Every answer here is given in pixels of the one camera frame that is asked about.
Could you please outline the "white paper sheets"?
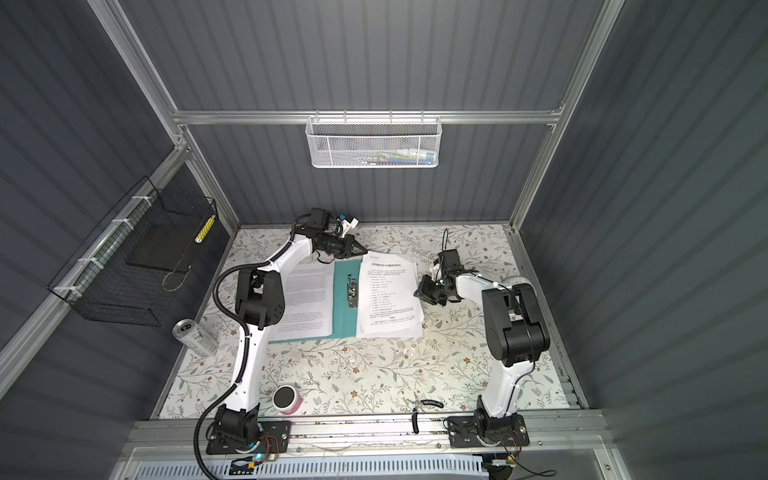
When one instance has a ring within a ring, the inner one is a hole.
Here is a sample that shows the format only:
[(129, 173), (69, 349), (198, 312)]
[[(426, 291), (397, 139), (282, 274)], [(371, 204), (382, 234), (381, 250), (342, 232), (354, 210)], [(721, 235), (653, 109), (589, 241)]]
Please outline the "white paper sheets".
[(414, 296), (417, 265), (407, 256), (369, 252), (359, 275), (357, 338), (420, 338), (424, 313)]

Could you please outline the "teal plastic folder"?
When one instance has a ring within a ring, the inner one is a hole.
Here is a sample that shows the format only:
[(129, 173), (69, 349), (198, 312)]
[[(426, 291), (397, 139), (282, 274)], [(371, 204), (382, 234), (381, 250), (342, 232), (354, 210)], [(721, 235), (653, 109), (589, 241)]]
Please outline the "teal plastic folder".
[(361, 262), (359, 260), (348, 260), (334, 262), (334, 280), (333, 280), (333, 332), (325, 338), (311, 338), (305, 340), (324, 340), (324, 339), (344, 339), (356, 337), (357, 331), (357, 308), (350, 309), (347, 303), (347, 275), (352, 274), (357, 279), (359, 287), (359, 273)]

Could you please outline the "printed paper sheet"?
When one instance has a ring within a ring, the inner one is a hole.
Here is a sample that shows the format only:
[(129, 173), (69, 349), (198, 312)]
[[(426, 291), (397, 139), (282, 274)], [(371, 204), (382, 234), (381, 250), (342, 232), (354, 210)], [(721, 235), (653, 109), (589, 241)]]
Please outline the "printed paper sheet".
[(333, 280), (331, 264), (299, 264), (284, 283), (285, 313), (270, 328), (270, 342), (325, 338), (333, 332)]

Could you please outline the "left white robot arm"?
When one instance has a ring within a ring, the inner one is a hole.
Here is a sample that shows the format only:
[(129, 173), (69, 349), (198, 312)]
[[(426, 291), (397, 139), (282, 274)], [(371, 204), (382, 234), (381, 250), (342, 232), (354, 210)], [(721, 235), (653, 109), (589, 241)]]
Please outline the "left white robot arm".
[(202, 421), (214, 416), (206, 434), (211, 445), (223, 441), (243, 453), (273, 445), (258, 419), (259, 382), (269, 334), (286, 311), (284, 281), (315, 253), (334, 260), (365, 255), (367, 249), (352, 234), (357, 224), (354, 217), (313, 208), (293, 221), (286, 242), (267, 259), (228, 268), (216, 280), (212, 299), (240, 331), (231, 385), (206, 408), (195, 427), (200, 434)]

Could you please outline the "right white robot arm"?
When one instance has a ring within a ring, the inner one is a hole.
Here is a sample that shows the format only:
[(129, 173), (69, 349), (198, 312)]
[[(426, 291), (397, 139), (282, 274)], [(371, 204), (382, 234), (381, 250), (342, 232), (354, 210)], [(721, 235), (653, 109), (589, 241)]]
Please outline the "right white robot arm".
[(431, 305), (470, 300), (480, 306), (486, 344), (495, 359), (473, 415), (443, 420), (450, 445), (456, 449), (529, 445), (518, 400), (524, 382), (550, 347), (550, 335), (531, 282), (515, 277), (505, 285), (487, 279), (464, 267), (458, 251), (449, 249), (438, 253), (414, 296)]

